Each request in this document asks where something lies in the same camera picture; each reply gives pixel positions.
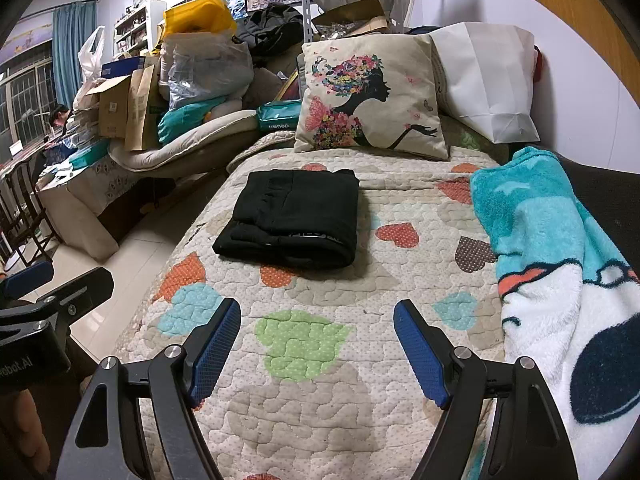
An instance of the white wall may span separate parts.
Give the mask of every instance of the white wall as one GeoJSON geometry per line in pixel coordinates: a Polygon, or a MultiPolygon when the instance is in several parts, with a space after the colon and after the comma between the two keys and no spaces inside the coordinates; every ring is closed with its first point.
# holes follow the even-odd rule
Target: white wall
{"type": "Polygon", "coordinates": [[[541,140],[581,164],[640,173],[640,109],[602,58],[535,0],[420,0],[412,25],[511,23],[545,59],[531,116],[541,140]]]}

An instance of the blue box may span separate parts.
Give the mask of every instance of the blue box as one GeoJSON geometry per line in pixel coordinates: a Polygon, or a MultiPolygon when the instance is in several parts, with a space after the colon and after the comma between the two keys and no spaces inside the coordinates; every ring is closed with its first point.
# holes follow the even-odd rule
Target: blue box
{"type": "Polygon", "coordinates": [[[102,66],[100,76],[106,79],[112,79],[114,77],[120,77],[121,75],[131,75],[134,70],[145,68],[145,59],[145,56],[133,56],[105,63],[102,66]]]}

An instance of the white plastic bag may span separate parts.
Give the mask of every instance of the white plastic bag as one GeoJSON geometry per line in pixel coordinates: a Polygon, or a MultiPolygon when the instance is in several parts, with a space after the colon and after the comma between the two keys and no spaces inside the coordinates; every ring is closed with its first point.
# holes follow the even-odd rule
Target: white plastic bag
{"type": "Polygon", "coordinates": [[[439,109],[495,144],[540,140],[529,115],[533,34],[514,25],[463,22],[429,35],[439,109]]]}
{"type": "Polygon", "coordinates": [[[254,78],[246,43],[235,44],[224,33],[206,34],[174,44],[168,73],[169,110],[220,96],[235,97],[254,78]]]}
{"type": "Polygon", "coordinates": [[[85,99],[85,94],[97,85],[102,69],[102,53],[104,51],[104,25],[96,28],[78,52],[78,60],[82,69],[82,86],[74,98],[74,110],[84,110],[91,106],[92,99],[85,99]],[[91,52],[95,42],[95,51],[91,52]]]}

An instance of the cardboard box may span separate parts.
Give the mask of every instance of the cardboard box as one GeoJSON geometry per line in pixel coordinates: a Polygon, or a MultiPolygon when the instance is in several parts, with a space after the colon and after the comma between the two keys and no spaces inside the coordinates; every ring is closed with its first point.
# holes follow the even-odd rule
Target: cardboard box
{"type": "Polygon", "coordinates": [[[113,79],[114,77],[131,75],[134,70],[146,68],[151,64],[154,64],[154,61],[147,56],[126,57],[125,59],[105,63],[102,66],[100,77],[113,79]]]}
{"type": "Polygon", "coordinates": [[[86,95],[95,95],[100,98],[98,127],[101,137],[125,138],[130,81],[130,75],[107,79],[86,93],[86,95]]]}
{"type": "Polygon", "coordinates": [[[158,147],[158,123],[166,110],[167,102],[158,91],[155,65],[134,70],[129,85],[129,113],[124,149],[132,152],[158,147]]]}

